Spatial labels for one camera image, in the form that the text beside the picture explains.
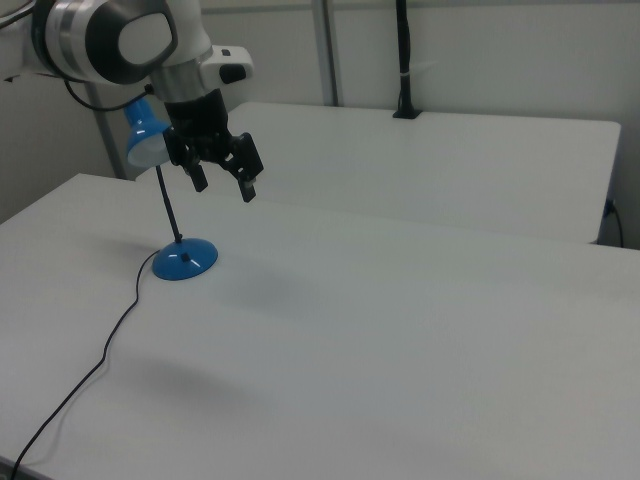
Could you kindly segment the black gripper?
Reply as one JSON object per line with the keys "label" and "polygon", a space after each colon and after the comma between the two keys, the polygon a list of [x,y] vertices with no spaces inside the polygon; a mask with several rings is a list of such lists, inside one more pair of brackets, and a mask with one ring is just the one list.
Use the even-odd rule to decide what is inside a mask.
{"label": "black gripper", "polygon": [[251,202],[264,166],[252,136],[233,136],[220,89],[195,100],[165,102],[171,127],[163,132],[169,159],[191,179],[196,192],[208,186],[200,160],[220,164],[236,180],[242,199]]}

